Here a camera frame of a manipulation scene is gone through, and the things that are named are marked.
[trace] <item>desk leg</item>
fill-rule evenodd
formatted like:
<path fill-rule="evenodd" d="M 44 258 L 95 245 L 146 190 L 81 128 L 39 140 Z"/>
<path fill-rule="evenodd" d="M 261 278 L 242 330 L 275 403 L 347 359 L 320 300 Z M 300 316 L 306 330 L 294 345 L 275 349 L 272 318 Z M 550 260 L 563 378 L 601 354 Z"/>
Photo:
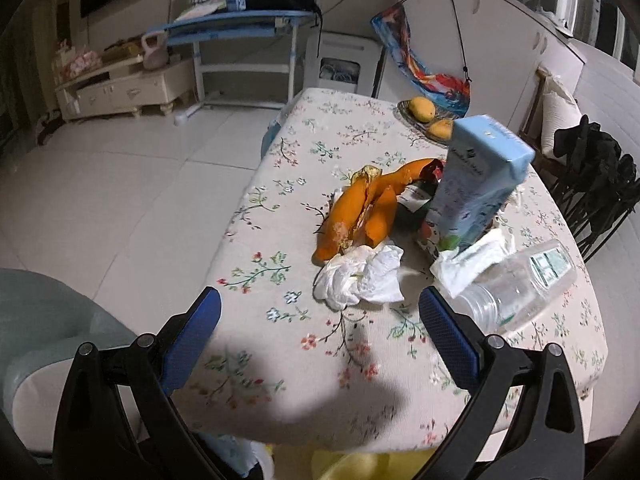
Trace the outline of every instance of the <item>desk leg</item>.
<path fill-rule="evenodd" d="M 182 126 L 194 113 L 204 106 L 206 95 L 204 95 L 204 82 L 202 80 L 202 57 L 200 56 L 200 43 L 193 43 L 193 72 L 196 78 L 196 104 L 191 105 L 185 111 L 174 115 L 174 124 Z"/>
<path fill-rule="evenodd" d="M 298 22 L 293 24 L 291 31 L 291 50 L 289 51 L 289 92 L 287 93 L 287 103 L 293 99 L 293 83 L 296 78 L 296 57 L 298 47 Z"/>
<path fill-rule="evenodd" d="M 202 56 L 200 54 L 200 42 L 193 43 L 193 70 L 196 76 L 196 90 L 198 93 L 198 101 L 204 101 L 204 82 L 202 79 Z"/>

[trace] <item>dining table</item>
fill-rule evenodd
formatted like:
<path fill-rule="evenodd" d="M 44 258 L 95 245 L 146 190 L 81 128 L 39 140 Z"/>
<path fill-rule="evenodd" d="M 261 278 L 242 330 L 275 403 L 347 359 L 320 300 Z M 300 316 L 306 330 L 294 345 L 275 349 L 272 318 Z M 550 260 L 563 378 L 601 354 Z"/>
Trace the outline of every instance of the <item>dining table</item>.
<path fill-rule="evenodd" d="M 187 425 L 270 444 L 389 452 L 437 446 L 470 395 L 456 386 L 420 322 L 417 301 L 433 282 L 411 233 L 404 249 L 404 301 L 334 311 L 313 296 L 312 260 L 332 194 L 370 164 L 384 173 L 447 149 L 413 129 L 398 104 L 331 89 L 298 95 L 234 212 L 207 285 L 222 317 L 184 388 L 173 394 Z M 602 373 L 607 343 L 580 252 L 533 168 L 520 203 L 495 218 L 516 249 L 556 239 L 575 283 L 509 344 L 563 349 L 581 399 Z M 494 431 L 508 427 L 521 387 L 506 397 Z"/>

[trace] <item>blue gripper pad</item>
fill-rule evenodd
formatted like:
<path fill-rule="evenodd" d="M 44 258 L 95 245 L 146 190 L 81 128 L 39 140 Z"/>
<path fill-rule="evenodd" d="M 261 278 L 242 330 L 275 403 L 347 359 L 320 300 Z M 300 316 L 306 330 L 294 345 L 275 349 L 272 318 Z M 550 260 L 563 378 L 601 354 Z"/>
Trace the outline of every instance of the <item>blue gripper pad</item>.
<path fill-rule="evenodd" d="M 456 324 L 452 310 L 436 288 L 428 286 L 422 291 L 418 310 L 420 320 L 456 386 L 471 393 L 476 391 L 480 385 L 478 354 Z"/>
<path fill-rule="evenodd" d="M 221 312 L 220 294 L 212 288 L 164 354 L 160 384 L 165 395 L 170 396 L 186 384 L 204 345 L 220 321 Z"/>

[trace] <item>white floor tile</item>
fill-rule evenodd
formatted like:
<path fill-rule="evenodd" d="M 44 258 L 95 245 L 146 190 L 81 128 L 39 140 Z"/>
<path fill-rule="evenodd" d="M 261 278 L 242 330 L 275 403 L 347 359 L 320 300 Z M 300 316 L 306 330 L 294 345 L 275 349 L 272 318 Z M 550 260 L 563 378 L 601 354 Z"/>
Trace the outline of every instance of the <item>white floor tile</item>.
<path fill-rule="evenodd" d="M 260 164 L 260 144 L 277 110 L 238 108 L 190 160 L 226 164 L 255 170 Z"/>
<path fill-rule="evenodd" d="M 156 333 L 185 312 L 252 174 L 187 162 L 137 225 L 95 301 L 136 333 Z"/>
<path fill-rule="evenodd" d="M 130 153 L 186 160 L 214 136 L 233 111 L 234 108 L 225 107 L 201 110 L 183 126 L 175 126 L 173 116 L 151 113 L 143 114 L 139 119 L 129 114 L 91 118 L 63 125 L 45 149 Z"/>
<path fill-rule="evenodd" d="M 14 250 L 9 247 L 9 242 L 0 232 L 0 268 L 1 269 L 24 269 Z"/>
<path fill-rule="evenodd" d="M 93 297 L 180 162 L 35 149 L 0 183 L 0 230 L 29 270 Z"/>

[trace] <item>white tissue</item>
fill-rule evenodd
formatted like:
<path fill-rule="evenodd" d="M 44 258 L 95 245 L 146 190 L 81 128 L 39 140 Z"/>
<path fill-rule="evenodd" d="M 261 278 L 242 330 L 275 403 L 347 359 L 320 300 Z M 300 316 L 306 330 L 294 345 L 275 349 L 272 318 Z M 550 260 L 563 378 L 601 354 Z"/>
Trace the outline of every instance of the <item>white tissue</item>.
<path fill-rule="evenodd" d="M 436 277 L 440 291 L 455 298 L 490 266 L 500 263 L 515 251 L 513 235 L 507 241 L 500 229 L 491 229 L 460 254 L 460 248 L 440 252 L 431 266 L 431 273 Z"/>
<path fill-rule="evenodd" d="M 375 249 L 359 246 L 337 254 L 318 274 L 314 297 L 334 310 L 344 310 L 360 300 L 377 304 L 402 301 L 398 269 L 403 253 L 400 247 L 382 242 Z"/>

